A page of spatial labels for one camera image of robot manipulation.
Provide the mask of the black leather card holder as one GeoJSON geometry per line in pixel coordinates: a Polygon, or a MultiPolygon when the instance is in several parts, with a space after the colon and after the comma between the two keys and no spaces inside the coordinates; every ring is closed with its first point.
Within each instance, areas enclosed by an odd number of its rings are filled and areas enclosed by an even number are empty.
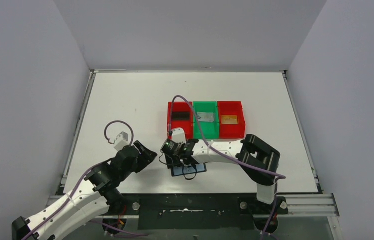
{"type": "Polygon", "coordinates": [[[197,165],[184,165],[182,162],[178,160],[172,159],[168,155],[165,156],[164,164],[170,170],[172,177],[179,177],[183,176],[186,177],[188,180],[195,178],[196,174],[198,173],[205,173],[207,171],[206,165],[204,163],[197,164],[197,165]]]}

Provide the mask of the green bin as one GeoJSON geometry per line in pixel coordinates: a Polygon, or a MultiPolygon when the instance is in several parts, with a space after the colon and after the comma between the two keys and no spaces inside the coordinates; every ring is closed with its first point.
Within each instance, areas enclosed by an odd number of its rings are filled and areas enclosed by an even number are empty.
{"type": "Polygon", "coordinates": [[[215,121],[213,123],[198,122],[193,115],[193,138],[201,139],[199,127],[201,127],[202,133],[207,140],[215,140],[219,138],[219,119],[218,119],[218,108],[216,101],[194,101],[193,108],[196,112],[208,112],[214,113],[215,121]]]}

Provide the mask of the red bin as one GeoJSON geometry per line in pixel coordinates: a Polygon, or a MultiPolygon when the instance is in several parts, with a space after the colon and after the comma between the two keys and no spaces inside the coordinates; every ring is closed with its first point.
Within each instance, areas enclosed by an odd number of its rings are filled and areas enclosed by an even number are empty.
{"type": "Polygon", "coordinates": [[[220,124],[219,122],[219,138],[220,139],[242,139],[245,135],[245,118],[243,108],[240,101],[218,101],[218,118],[221,115],[236,115],[238,117],[237,125],[220,124]]]}
{"type": "Polygon", "coordinates": [[[185,102],[175,102],[174,107],[172,108],[173,112],[189,112],[190,113],[190,120],[189,121],[172,121],[171,120],[171,106],[172,103],[168,102],[167,104],[167,131],[175,129],[175,128],[183,128],[185,132],[186,139],[193,138],[193,114],[191,112],[190,107],[185,102]]]}

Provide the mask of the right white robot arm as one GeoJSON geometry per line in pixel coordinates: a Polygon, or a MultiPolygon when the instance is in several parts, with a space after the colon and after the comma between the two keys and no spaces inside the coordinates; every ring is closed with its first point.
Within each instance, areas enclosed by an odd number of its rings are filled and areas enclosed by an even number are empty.
{"type": "Polygon", "coordinates": [[[271,205],[275,201],[276,184],[285,176],[276,173],[280,152],[253,134],[244,139],[207,141],[190,139],[175,142],[167,139],[161,153],[176,166],[196,166],[207,163],[238,165],[256,184],[256,200],[271,205]]]}

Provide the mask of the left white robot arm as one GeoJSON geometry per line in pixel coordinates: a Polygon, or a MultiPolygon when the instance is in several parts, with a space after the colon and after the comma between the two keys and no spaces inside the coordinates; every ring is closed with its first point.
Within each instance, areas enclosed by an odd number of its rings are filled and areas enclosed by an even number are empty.
{"type": "Polygon", "coordinates": [[[123,144],[115,157],[90,167],[73,190],[46,209],[28,218],[19,217],[11,225],[13,240],[60,240],[70,232],[109,210],[124,206],[119,185],[132,173],[150,165],[157,153],[139,141],[123,144]]]}

